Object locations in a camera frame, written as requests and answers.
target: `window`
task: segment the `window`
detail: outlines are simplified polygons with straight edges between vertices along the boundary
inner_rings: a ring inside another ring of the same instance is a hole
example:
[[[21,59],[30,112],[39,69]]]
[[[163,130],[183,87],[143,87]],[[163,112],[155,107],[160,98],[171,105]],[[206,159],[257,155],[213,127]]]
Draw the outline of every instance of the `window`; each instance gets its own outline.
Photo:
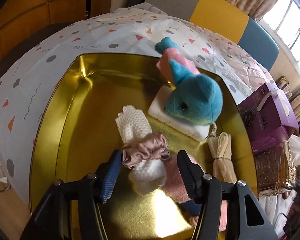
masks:
[[[278,0],[263,20],[289,48],[300,68],[300,9],[292,0]]]

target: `pink cloth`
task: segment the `pink cloth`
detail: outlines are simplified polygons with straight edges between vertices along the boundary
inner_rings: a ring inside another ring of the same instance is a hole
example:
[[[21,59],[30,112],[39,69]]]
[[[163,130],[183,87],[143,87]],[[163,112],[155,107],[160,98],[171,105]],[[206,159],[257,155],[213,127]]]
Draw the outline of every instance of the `pink cloth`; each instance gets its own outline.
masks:
[[[122,147],[122,164],[132,169],[143,160],[166,160],[170,157],[170,151],[167,147],[168,140],[163,133],[151,133],[143,142],[129,143]]]
[[[160,58],[159,62],[157,63],[157,68],[160,70],[162,75],[170,81],[172,84],[173,78],[171,74],[171,68],[169,65],[169,60],[174,59],[176,62],[180,63],[181,65],[185,66],[189,69],[193,74],[198,75],[200,74],[199,70],[195,67],[194,62],[191,60],[186,59],[176,48],[167,48]]]
[[[192,163],[198,164],[192,156],[189,155],[189,158],[192,161]],[[162,191],[177,203],[184,203],[189,201],[190,198],[188,197],[185,185],[183,184],[183,180],[178,168],[177,155],[172,155],[168,160],[164,161],[163,164],[166,168],[167,180],[166,183],[161,187]],[[227,201],[222,201],[221,203],[219,231],[226,230],[228,212],[227,204]],[[190,217],[190,223],[193,226],[196,226],[197,222],[198,217]]]

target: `pink satin scrunchie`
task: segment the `pink satin scrunchie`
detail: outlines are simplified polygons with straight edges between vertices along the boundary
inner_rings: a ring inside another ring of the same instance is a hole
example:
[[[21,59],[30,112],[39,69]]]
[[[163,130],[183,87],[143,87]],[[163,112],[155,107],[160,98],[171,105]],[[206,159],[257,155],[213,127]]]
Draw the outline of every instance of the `pink satin scrunchie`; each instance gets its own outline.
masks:
[[[151,133],[143,142],[129,143],[122,147],[122,164],[132,169],[143,160],[167,160],[170,157],[167,146],[168,140],[163,133]]]

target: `headboard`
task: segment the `headboard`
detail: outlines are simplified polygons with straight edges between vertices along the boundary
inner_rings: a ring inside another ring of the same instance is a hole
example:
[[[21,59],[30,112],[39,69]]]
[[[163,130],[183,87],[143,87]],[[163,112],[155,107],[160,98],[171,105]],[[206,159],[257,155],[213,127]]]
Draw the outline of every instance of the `headboard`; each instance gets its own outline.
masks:
[[[145,0],[175,16],[237,43],[256,61],[270,70],[279,48],[258,23],[225,0]]]

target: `wooden floor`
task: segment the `wooden floor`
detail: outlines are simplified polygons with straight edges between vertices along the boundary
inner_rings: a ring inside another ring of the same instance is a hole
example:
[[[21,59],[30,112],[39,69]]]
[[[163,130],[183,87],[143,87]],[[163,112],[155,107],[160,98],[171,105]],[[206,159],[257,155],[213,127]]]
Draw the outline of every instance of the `wooden floor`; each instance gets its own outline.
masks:
[[[29,218],[29,206],[21,201],[13,188],[0,193],[0,229],[9,240],[20,239]]]

